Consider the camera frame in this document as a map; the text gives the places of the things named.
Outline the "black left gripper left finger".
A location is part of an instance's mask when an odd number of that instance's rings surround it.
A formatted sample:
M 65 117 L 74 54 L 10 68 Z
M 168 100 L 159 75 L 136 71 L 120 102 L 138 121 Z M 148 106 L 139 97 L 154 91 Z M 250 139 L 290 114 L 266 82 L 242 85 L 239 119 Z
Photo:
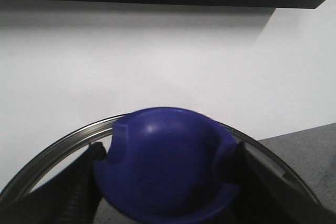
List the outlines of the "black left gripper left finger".
M 92 166 L 105 156 L 102 143 L 93 143 L 50 181 L 2 207 L 1 223 L 92 223 L 102 199 Z

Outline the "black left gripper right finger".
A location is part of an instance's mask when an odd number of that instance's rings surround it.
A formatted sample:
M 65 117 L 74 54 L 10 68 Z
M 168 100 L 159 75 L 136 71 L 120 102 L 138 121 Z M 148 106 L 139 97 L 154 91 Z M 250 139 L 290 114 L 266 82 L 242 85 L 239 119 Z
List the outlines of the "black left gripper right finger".
M 239 187 L 221 223 L 335 223 L 335 213 L 301 194 L 247 151 L 220 147 L 220 178 Z

